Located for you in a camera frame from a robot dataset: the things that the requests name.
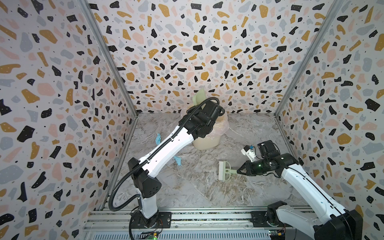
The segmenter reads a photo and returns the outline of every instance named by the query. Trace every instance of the light green brush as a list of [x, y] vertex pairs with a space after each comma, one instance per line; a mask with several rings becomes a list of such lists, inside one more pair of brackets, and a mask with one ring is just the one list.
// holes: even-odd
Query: light green brush
[[231, 174], [237, 174], [236, 170], [231, 169], [231, 165], [227, 161], [219, 161], [218, 163], [218, 179], [226, 182], [231, 178]]

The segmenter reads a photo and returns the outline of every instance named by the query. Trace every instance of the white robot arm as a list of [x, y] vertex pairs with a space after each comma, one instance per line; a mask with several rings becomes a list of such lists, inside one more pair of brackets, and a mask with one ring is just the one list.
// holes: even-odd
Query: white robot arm
[[[225, 113], [224, 108], [219, 103], [219, 99], [211, 97], [190, 108], [187, 115], [179, 121], [179, 125], [155, 149], [139, 160], [136, 158], [130, 159], [128, 161], [130, 172], [116, 184], [111, 192], [110, 201], [108, 202], [109, 209], [118, 211], [138, 198], [138, 218], [145, 227], [152, 227], [159, 216], [156, 193], [160, 190], [161, 183], [156, 176], [164, 165], [184, 146], [198, 137], [204, 138], [212, 131], [216, 119]], [[130, 176], [138, 194], [118, 207], [113, 206], [113, 199], [119, 187]]]
[[315, 240], [361, 239], [362, 217], [356, 210], [348, 211], [335, 201], [312, 180], [291, 154], [280, 154], [272, 141], [257, 146], [262, 159], [255, 158], [255, 147], [245, 146], [242, 153], [250, 160], [237, 173], [255, 176], [275, 171], [277, 177], [284, 178], [300, 193], [317, 215], [314, 218], [279, 201], [268, 206], [267, 220], [270, 224], [289, 224]]

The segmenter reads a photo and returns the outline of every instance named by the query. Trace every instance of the patterned wall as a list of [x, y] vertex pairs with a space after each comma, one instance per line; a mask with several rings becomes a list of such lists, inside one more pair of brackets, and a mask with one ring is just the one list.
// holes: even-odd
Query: patterned wall
[[202, 86], [274, 112], [332, 2], [89, 1], [138, 112], [174, 113]]
[[282, 115], [304, 167], [330, 196], [384, 230], [384, 1], [345, 1]]
[[126, 102], [76, 1], [0, 7], [0, 238], [78, 239], [107, 194]]

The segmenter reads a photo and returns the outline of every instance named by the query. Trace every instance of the marble floor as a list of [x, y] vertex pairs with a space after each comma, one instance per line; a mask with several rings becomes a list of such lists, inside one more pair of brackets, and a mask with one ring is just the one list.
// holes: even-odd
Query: marble floor
[[[179, 119], [179, 114], [140, 114], [119, 179], [129, 171], [127, 162], [155, 148], [157, 133], [164, 139]], [[171, 159], [161, 170], [157, 176], [162, 183], [157, 193], [158, 207], [266, 206], [278, 200], [294, 206], [308, 205], [289, 183], [273, 175], [232, 175], [227, 182], [218, 180], [218, 161], [228, 161], [232, 169], [238, 169], [247, 160], [240, 152], [244, 145], [272, 140], [282, 153], [288, 152], [272, 115], [228, 114], [228, 122], [230, 129], [218, 146], [200, 151], [189, 144], [177, 154], [182, 158], [181, 166]], [[134, 194], [136, 189], [129, 178], [120, 187], [114, 205], [120, 205]], [[128, 205], [134, 206], [137, 206], [135, 201]]]

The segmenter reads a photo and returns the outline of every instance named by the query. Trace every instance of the black joint motor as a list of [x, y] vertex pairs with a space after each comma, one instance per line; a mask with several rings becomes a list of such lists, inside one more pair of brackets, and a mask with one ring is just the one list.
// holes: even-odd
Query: black joint motor
[[[129, 170], [134, 169], [139, 165], [139, 160], [131, 158], [128, 161]], [[131, 175], [133, 184], [141, 192], [143, 198], [149, 198], [154, 196], [161, 188], [161, 182], [156, 177], [148, 175], [148, 171], [140, 168], [137, 172]]]
[[[209, 134], [212, 131], [217, 118], [225, 113], [224, 108], [213, 101], [207, 101], [203, 106], [204, 107], [200, 107], [184, 125], [188, 130], [188, 134], [192, 134], [194, 139], [197, 139], [198, 137], [204, 138]], [[179, 126], [196, 107], [197, 106], [194, 106], [187, 110], [187, 114], [179, 121]]]
[[299, 162], [289, 153], [280, 154], [271, 141], [265, 141], [257, 145], [262, 160], [251, 162], [247, 160], [238, 170], [238, 174], [247, 176], [263, 175], [270, 171], [275, 171], [280, 177], [286, 166], [299, 164]]

